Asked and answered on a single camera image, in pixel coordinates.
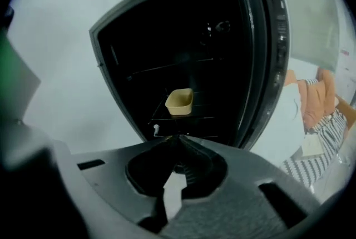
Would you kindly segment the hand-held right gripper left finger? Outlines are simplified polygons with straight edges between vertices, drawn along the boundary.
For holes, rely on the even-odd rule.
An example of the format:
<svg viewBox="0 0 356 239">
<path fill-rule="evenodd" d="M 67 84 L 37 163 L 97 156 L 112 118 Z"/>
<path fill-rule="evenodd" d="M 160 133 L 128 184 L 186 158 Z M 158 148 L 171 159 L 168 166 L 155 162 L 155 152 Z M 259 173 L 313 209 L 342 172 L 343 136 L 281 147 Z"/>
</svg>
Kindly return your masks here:
<svg viewBox="0 0 356 239">
<path fill-rule="evenodd" d="M 87 238 L 181 238 L 179 222 L 168 221 L 164 206 L 175 140 L 77 155 L 63 142 L 53 143 L 62 183 Z"/>
</svg>

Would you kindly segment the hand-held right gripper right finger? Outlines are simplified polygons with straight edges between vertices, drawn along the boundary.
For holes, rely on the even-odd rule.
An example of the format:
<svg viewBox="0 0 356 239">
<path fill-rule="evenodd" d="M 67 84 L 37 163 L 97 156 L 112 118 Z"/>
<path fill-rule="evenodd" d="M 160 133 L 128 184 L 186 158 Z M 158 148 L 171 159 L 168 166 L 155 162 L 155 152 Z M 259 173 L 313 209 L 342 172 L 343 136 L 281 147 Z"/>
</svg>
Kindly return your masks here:
<svg viewBox="0 0 356 239">
<path fill-rule="evenodd" d="M 319 206 L 298 181 L 251 152 L 177 140 L 187 185 L 163 238 L 280 238 Z"/>
</svg>

